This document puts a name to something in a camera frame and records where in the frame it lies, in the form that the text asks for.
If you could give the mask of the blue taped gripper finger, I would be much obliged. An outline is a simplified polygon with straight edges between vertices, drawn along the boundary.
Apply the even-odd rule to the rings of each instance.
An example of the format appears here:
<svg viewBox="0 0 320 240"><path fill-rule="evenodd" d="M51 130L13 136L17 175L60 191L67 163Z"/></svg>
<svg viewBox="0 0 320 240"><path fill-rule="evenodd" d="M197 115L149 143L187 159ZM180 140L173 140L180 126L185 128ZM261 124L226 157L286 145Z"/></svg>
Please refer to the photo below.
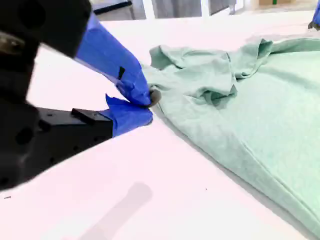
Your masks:
<svg viewBox="0 0 320 240"><path fill-rule="evenodd" d="M149 108L161 99L137 58L102 26L88 0L1 1L1 70L30 74L40 44L109 78L132 104Z"/></svg>
<svg viewBox="0 0 320 240"><path fill-rule="evenodd" d="M105 97L108 109L39 109L37 158L65 160L104 141L146 126L153 114L146 107Z"/></svg>

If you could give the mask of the blue gripper finger with dark tip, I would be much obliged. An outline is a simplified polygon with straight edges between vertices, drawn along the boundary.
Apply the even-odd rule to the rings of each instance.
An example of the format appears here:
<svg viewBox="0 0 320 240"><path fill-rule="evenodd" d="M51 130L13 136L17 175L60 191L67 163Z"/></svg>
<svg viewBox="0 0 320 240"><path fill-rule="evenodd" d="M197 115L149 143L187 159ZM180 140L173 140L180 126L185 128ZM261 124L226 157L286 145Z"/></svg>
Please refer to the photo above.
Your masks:
<svg viewBox="0 0 320 240"><path fill-rule="evenodd" d="M312 21L308 24L308 29L320 30L320 1L317 2Z"/></svg>

